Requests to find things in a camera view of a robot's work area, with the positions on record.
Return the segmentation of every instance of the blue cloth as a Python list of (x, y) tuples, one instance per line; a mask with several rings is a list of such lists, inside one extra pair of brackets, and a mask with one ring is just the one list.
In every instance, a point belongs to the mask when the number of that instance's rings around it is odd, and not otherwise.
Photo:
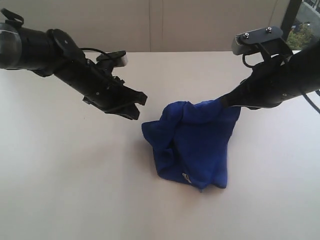
[(158, 175), (200, 190), (209, 184), (226, 188), (228, 141), (240, 111), (223, 108), (219, 99), (178, 101), (165, 107), (160, 120), (143, 123)]

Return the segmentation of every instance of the black cable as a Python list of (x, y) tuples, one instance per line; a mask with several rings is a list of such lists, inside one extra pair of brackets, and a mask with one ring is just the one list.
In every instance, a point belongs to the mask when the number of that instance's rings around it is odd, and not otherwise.
[(105, 56), (107, 56), (109, 59), (111, 59), (111, 60), (115, 60), (114, 58), (112, 58), (111, 56), (110, 56), (110, 54), (108, 54), (108, 53), (106, 53), (106, 52), (104, 52), (104, 51), (101, 51), (101, 50), (99, 50), (99, 49), (96, 49), (96, 48), (92, 48), (92, 47), (82, 47), (82, 48), (80, 48), (82, 51), (94, 51), (94, 52), (98, 52), (98, 53), (101, 53), (101, 54), (103, 54), (103, 55), (105, 55)]
[[(290, 73), (290, 67), (289, 67), (287, 58), (284, 55), (281, 55), (281, 56), (283, 58), (284, 64), (285, 64), (286, 69), (287, 69), (287, 72)], [(307, 94), (301, 89), (299, 84), (296, 83), (296, 86), (297, 86), (298, 90), (300, 91), (300, 93), (302, 94), (302, 96), (304, 97), (304, 99), (311, 105), (311, 107), (314, 108), (314, 110), (316, 110), (318, 112), (318, 114), (320, 114), (319, 107), (313, 101), (311, 101), (311, 99), (307, 96)]]
[(243, 54), (242, 55), (242, 62), (243, 62), (243, 64), (247, 67), (247, 68), (250, 68), (250, 69), (253, 69), (254, 68), (254, 66), (253, 65), (249, 65), (247, 62), (246, 62), (246, 54)]

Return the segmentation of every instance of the foliage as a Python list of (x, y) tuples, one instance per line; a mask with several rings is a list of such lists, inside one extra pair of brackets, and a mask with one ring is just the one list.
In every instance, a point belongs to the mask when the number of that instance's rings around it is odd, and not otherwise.
[(306, 24), (301, 24), (299, 30), (291, 30), (286, 43), (292, 50), (302, 50), (307, 47), (313, 38), (313, 32)]

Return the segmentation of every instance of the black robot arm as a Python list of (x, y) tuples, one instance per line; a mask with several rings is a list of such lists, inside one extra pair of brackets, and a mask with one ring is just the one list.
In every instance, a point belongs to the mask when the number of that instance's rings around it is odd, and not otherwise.
[(0, 23), (0, 68), (30, 70), (41, 77), (55, 75), (84, 95), (83, 101), (106, 114), (116, 114), (137, 120), (135, 103), (145, 105), (147, 96), (124, 86), (124, 81), (112, 75), (116, 67), (127, 63), (125, 51), (102, 54), (94, 63), (83, 50), (60, 29), (47, 32), (22, 27), (23, 17), (1, 10), (7, 18)]
[[(252, 74), (221, 97), (225, 107), (273, 108), (302, 95), (320, 113), (306, 95), (320, 89), (320, 42), (293, 54), (282, 35), (282, 30), (273, 26), (235, 37), (232, 51), (242, 55), (243, 63), (252, 68)], [(250, 66), (246, 56), (255, 53), (261, 53), (264, 61)]]

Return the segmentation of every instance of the tabletop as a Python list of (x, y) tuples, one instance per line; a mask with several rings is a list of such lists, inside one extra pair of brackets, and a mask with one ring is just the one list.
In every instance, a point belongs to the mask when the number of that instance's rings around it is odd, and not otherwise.
[(319, 238), (320, 119), (303, 97), (243, 108), (227, 188), (199, 192), (157, 176), (141, 124), (174, 101), (218, 98), (251, 70), (231, 52), (128, 59), (114, 74), (148, 95), (139, 120), (104, 114), (54, 76), (0, 70), (1, 239)]

